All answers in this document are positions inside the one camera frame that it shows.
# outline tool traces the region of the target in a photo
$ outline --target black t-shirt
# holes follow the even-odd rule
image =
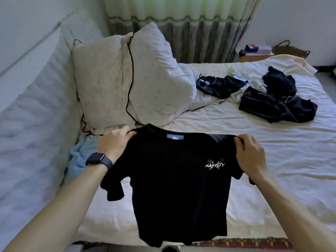
[[[100,186],[108,201],[120,200],[120,181],[130,177],[139,237],[160,247],[163,240],[188,245],[226,236],[231,177],[243,174],[234,135],[178,133],[150,124],[134,131]]]

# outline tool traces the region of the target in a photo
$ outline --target black smartwatch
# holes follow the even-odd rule
[[[89,158],[86,160],[85,165],[88,164],[103,164],[106,165],[108,171],[112,169],[113,163],[112,161],[105,156],[103,153],[93,153],[89,156]]]

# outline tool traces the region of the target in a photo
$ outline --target blue towel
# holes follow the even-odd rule
[[[68,165],[68,174],[65,178],[65,182],[69,183],[79,174],[82,173],[86,167],[86,159],[92,154],[97,152],[97,142],[99,135],[85,135],[79,136],[78,143],[71,149],[70,154],[72,156]]]

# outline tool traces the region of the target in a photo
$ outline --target green curtain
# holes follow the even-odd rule
[[[105,0],[112,34],[156,22],[182,63],[231,62],[262,0]]]

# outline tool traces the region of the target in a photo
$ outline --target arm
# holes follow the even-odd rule
[[[129,127],[99,138],[97,150],[113,163],[123,153],[136,132]],[[105,165],[89,165],[10,242],[3,252],[64,251],[84,219],[100,182],[107,173]]]
[[[263,194],[293,248],[298,252],[336,251],[336,235],[268,172],[265,152],[259,142],[247,134],[239,137],[244,140],[245,148],[235,137],[237,161]]]

